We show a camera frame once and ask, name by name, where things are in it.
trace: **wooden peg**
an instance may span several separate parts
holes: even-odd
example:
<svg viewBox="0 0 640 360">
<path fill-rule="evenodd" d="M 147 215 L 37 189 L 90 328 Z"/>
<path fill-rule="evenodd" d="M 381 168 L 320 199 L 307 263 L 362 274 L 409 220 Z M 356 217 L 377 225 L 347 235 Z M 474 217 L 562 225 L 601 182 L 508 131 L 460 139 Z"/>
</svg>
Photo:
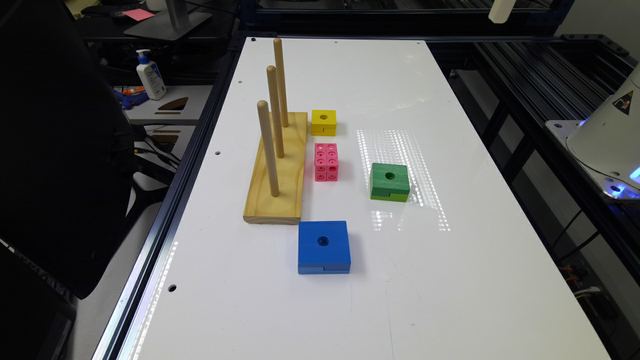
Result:
<svg viewBox="0 0 640 360">
<path fill-rule="evenodd" d="M 287 109 L 287 88 L 284 81 L 284 55 L 282 53 L 282 40 L 275 38 L 273 48 L 276 54 L 276 70 L 278 73 L 278 95 L 280 98 L 280 118 L 282 126 L 289 126 L 289 110 Z"/>
<path fill-rule="evenodd" d="M 258 101 L 258 118 L 260 119 L 260 129 L 262 130 L 262 144 L 264 147 L 264 157 L 267 163 L 267 173 L 269 174 L 269 186 L 271 196 L 280 195 L 278 188 L 278 171 L 276 169 L 276 157 L 273 153 L 273 138 L 271 137 L 271 121 L 269 121 L 269 105 L 266 101 Z"/>
<path fill-rule="evenodd" d="M 273 65 L 267 67 L 267 81 L 269 82 L 269 97 L 271 100 L 271 116 L 273 118 L 273 131 L 276 141 L 276 156 L 284 157 L 284 143 L 282 141 L 282 123 L 280 122 L 280 107 L 278 106 L 278 80 L 276 68 Z"/>
</svg>

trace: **chair backrest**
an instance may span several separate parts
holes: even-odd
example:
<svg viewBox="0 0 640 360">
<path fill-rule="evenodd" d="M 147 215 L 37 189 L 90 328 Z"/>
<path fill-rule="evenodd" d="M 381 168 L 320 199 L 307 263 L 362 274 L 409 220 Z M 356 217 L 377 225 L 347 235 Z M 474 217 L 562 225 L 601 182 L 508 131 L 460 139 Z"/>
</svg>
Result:
<svg viewBox="0 0 640 360">
<path fill-rule="evenodd" d="M 0 2 L 0 239 L 79 298 L 123 240 L 133 133 L 59 0 Z"/>
</svg>

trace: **pink block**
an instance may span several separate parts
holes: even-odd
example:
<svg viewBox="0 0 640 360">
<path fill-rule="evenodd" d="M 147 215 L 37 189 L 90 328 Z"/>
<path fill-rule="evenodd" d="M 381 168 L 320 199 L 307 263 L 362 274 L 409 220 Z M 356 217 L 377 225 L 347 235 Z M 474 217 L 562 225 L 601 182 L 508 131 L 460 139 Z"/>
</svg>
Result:
<svg viewBox="0 0 640 360">
<path fill-rule="evenodd" d="M 338 146 L 333 143 L 318 143 L 315 146 L 314 166 L 316 181 L 338 180 Z"/>
</svg>

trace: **paper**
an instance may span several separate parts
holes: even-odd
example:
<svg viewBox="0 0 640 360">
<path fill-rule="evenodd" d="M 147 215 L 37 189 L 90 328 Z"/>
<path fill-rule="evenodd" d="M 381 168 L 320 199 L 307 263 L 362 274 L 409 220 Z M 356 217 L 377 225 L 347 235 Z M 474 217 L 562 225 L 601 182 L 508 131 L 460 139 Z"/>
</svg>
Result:
<svg viewBox="0 0 640 360">
<path fill-rule="evenodd" d="M 142 21 L 155 16 L 154 14 L 142 9 L 123 11 L 122 13 L 136 21 Z"/>
</svg>

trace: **wooden base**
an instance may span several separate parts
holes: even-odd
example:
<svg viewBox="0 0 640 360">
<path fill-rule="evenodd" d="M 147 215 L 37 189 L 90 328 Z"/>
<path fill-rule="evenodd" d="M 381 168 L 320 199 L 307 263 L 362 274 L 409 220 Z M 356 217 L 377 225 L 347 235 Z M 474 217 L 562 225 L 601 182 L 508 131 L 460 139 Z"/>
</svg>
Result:
<svg viewBox="0 0 640 360">
<path fill-rule="evenodd" d="M 276 157 L 280 195 L 271 196 L 264 146 L 260 139 L 244 207 L 244 221 L 249 224 L 296 225 L 300 222 L 308 114 L 290 112 L 288 118 L 289 127 L 282 128 L 284 158 Z"/>
</svg>

